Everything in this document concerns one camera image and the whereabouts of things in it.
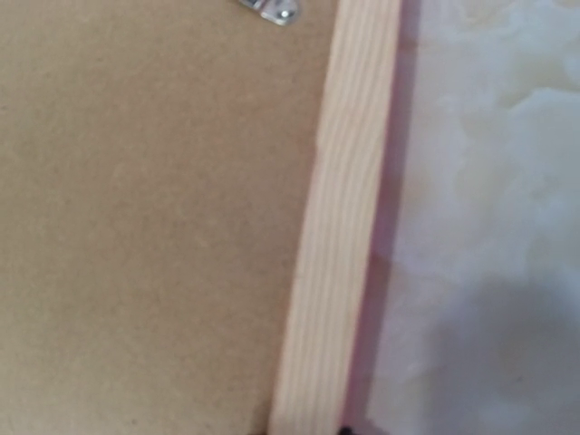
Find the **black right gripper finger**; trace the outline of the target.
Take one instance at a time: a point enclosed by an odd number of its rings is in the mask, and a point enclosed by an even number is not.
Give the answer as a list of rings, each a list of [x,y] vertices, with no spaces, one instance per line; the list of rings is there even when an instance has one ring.
[[[356,435],[356,433],[351,427],[345,426],[338,430],[337,435]]]

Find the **pink wooden picture frame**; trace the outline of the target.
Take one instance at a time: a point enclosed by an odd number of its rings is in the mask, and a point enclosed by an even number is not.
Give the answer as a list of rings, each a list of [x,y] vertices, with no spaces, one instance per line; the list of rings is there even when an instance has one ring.
[[[337,6],[267,430],[335,434],[348,391],[392,106],[399,1]]]

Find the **brown backing board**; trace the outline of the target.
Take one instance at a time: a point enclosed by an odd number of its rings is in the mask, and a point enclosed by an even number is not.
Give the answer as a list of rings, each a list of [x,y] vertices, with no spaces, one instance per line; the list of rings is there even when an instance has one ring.
[[[1,431],[266,431],[337,4],[1,4]]]

